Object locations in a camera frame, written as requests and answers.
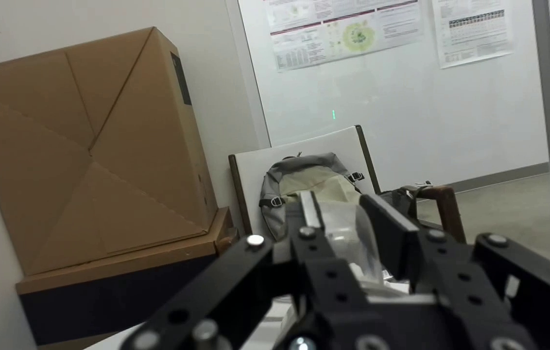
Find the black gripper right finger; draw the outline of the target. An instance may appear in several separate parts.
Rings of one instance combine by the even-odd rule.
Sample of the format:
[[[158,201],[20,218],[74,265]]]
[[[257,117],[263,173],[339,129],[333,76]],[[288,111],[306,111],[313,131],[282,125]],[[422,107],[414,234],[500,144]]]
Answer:
[[[550,261],[496,234],[473,245],[428,230],[364,195],[383,269],[412,294],[434,294],[471,350],[550,350]]]

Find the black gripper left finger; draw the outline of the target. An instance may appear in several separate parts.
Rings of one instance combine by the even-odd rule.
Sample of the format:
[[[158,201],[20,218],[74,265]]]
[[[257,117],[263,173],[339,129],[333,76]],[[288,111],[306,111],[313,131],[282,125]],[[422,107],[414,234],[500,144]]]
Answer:
[[[325,238],[311,191],[286,207],[288,257],[265,236],[236,243],[136,327],[121,350],[239,350],[276,298],[300,310],[276,350],[300,341],[317,350],[352,350],[370,327],[370,302],[350,265]]]

